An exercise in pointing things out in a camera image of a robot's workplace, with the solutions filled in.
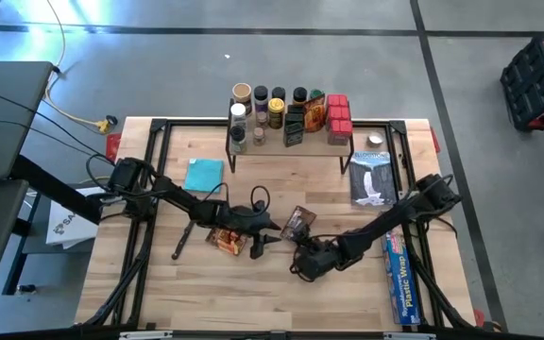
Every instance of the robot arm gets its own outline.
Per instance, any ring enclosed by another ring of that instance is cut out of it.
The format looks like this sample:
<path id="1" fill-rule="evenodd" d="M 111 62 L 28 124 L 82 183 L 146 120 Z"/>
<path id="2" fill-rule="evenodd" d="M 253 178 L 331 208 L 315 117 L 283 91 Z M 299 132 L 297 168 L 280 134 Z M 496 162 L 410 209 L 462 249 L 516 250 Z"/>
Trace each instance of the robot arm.
<path id="1" fill-rule="evenodd" d="M 449 211 L 461 197 L 455 194 L 445 178 L 428 175 L 419 180 L 419 194 L 401 199 L 389 211 L 366 226 L 335 235 L 332 240 L 321 241 L 304 235 L 297 240 L 297 252 L 291 272 L 306 281 L 314 281 L 333 268 L 345 270 L 362 260 L 373 241 L 388 231 L 413 220 L 431 220 Z"/>
<path id="2" fill-rule="evenodd" d="M 153 177 L 152 188 L 142 192 L 138 183 L 140 175 Z M 250 256 L 257 259 L 264 253 L 264 245 L 280 239 L 261 235 L 263 229 L 280 230 L 270 219 L 263 201 L 252 203 L 252 207 L 230 207 L 228 201 L 219 199 L 201 200 L 177 186 L 169 177 L 157 173 L 152 165 L 137 159 L 119 160 L 112 171 L 108 189 L 126 199 L 124 214 L 129 217 L 144 218 L 152 211 L 151 200 L 163 199 L 188 213 L 191 221 L 207 229 L 221 228 L 253 238 Z"/>

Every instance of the gray floor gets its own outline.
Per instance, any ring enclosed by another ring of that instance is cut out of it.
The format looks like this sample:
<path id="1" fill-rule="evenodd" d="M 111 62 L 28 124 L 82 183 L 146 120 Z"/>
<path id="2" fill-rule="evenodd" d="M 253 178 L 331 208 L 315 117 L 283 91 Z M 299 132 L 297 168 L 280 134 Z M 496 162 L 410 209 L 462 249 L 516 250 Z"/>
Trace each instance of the gray floor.
<path id="1" fill-rule="evenodd" d="M 65 24 L 78 25 L 416 28 L 409 0 L 53 3 Z M 419 4 L 429 30 L 544 30 L 544 1 L 419 0 Z M 55 19 L 43 0 L 3 0 L 0 25 L 23 23 Z M 114 114 L 121 121 L 129 115 L 222 116 L 231 86 L 239 81 L 316 86 L 348 94 L 358 117 L 429 119 L 442 148 L 442 171 L 452 171 L 417 37 L 69 32 L 66 40 L 61 65 L 66 77 L 52 95 L 76 115 L 101 119 Z M 521 135 L 510 127 L 498 82 L 502 67 L 528 41 L 430 38 L 430 45 L 509 330 L 544 335 L 544 132 Z M 60 48 L 55 29 L 0 32 L 0 60 L 56 61 Z M 40 111 L 104 150 L 104 137 L 45 105 Z M 41 119 L 33 127 L 60 136 Z M 83 155 L 40 135 L 29 134 L 23 153 L 65 181 L 87 177 Z M 110 171 L 105 165 L 95 169 L 97 175 Z M 453 218 L 473 305 L 487 314 L 463 211 L 455 209 Z M 30 301 L 0 296 L 0 331 L 71 325 L 88 261 L 88 256 L 29 257 L 22 282 L 45 288 Z M 0 290 L 8 267 L 9 255 L 0 267 Z M 65 308 L 55 309 L 56 304 Z"/>

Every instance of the spice bottle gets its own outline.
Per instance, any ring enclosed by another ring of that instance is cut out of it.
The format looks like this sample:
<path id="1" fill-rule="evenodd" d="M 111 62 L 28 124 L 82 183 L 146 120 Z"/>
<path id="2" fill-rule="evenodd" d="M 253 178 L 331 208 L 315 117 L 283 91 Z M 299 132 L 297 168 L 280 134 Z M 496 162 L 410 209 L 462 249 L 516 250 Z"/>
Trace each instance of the spice bottle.
<path id="1" fill-rule="evenodd" d="M 255 97 L 255 112 L 268 111 L 268 89 L 265 86 L 258 86 L 253 91 Z"/>
<path id="2" fill-rule="evenodd" d="M 282 101 L 284 101 L 284 96 L 285 96 L 285 93 L 282 87 L 275 87 L 272 90 L 272 98 L 279 98 L 279 99 L 282 99 Z"/>
<path id="3" fill-rule="evenodd" d="M 258 128 L 267 128 L 268 127 L 268 112 L 256 112 L 255 121 Z"/>
<path id="4" fill-rule="evenodd" d="M 265 144 L 265 132 L 261 127 L 255 127 L 253 129 L 253 143 L 256 146 L 262 146 Z"/>
<path id="5" fill-rule="evenodd" d="M 230 139 L 232 151 L 235 153 L 243 153 L 247 150 L 245 130 L 242 127 L 232 127 L 230 129 Z"/>
<path id="6" fill-rule="evenodd" d="M 241 127 L 247 130 L 247 109 L 245 105 L 236 103 L 230 107 L 230 116 L 232 118 L 231 127 Z"/>
<path id="7" fill-rule="evenodd" d="M 324 95 L 325 93 L 323 93 L 321 90 L 318 90 L 318 89 L 312 89 L 310 90 L 310 99 L 314 99 L 316 97 L 319 97 L 321 95 Z"/>
<path id="8" fill-rule="evenodd" d="M 293 91 L 293 105 L 301 106 L 308 98 L 308 91 L 302 87 L 298 87 Z"/>
<path id="9" fill-rule="evenodd" d="M 282 128 L 282 114 L 284 102 L 279 98 L 272 98 L 268 102 L 268 125 L 271 128 Z"/>
<path id="10" fill-rule="evenodd" d="M 232 96 L 236 102 L 245 105 L 246 115 L 249 116 L 253 111 L 251 107 L 251 87 L 245 83 L 239 83 L 232 88 Z"/>

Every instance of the blue box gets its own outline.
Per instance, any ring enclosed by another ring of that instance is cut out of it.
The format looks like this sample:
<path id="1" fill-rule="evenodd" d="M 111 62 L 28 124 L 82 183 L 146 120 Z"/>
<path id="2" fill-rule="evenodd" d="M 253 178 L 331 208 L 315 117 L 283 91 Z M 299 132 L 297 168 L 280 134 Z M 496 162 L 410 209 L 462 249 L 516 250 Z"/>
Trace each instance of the blue box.
<path id="1" fill-rule="evenodd" d="M 421 320 L 417 305 L 417 289 L 413 282 L 404 238 L 390 231 L 382 238 L 382 249 L 394 323 L 418 325 Z"/>

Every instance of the jar lid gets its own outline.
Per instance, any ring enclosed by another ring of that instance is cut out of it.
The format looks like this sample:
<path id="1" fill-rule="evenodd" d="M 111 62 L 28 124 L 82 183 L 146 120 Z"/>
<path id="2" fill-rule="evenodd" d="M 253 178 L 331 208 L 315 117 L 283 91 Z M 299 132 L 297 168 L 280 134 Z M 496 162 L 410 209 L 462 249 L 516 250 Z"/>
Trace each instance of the jar lid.
<path id="1" fill-rule="evenodd" d="M 255 127 L 253 129 L 253 137 L 262 138 L 264 136 L 264 129 L 261 127 Z"/>
<path id="2" fill-rule="evenodd" d="M 308 91 L 302 87 L 298 87 L 293 91 L 293 99 L 297 102 L 306 101 Z"/>
<path id="3" fill-rule="evenodd" d="M 257 118 L 257 121 L 260 123 L 265 123 L 268 120 L 268 114 L 266 112 L 259 111 L 256 113 L 255 117 Z"/>
<path id="4" fill-rule="evenodd" d="M 268 109 L 273 112 L 281 112 L 284 110 L 284 102 L 280 98 L 272 98 L 268 102 Z"/>
<path id="5" fill-rule="evenodd" d="M 268 89 L 265 86 L 260 85 L 253 91 L 253 96 L 255 96 L 255 99 L 257 100 L 265 100 L 268 97 Z"/>
<path id="6" fill-rule="evenodd" d="M 233 116 L 244 116 L 247 113 L 247 108 L 241 103 L 236 103 L 230 107 L 230 113 Z"/>
<path id="7" fill-rule="evenodd" d="M 232 88 L 234 99 L 245 101 L 251 97 L 251 87 L 245 83 L 238 83 Z"/>
<path id="8" fill-rule="evenodd" d="M 241 142 L 245 139 L 245 129 L 242 127 L 232 127 L 230 129 L 230 137 L 232 137 L 232 140 L 235 142 Z"/>
<path id="9" fill-rule="evenodd" d="M 284 100 L 284 97 L 286 96 L 284 89 L 282 87 L 275 87 L 274 90 L 272 90 L 272 98 L 280 98 Z"/>

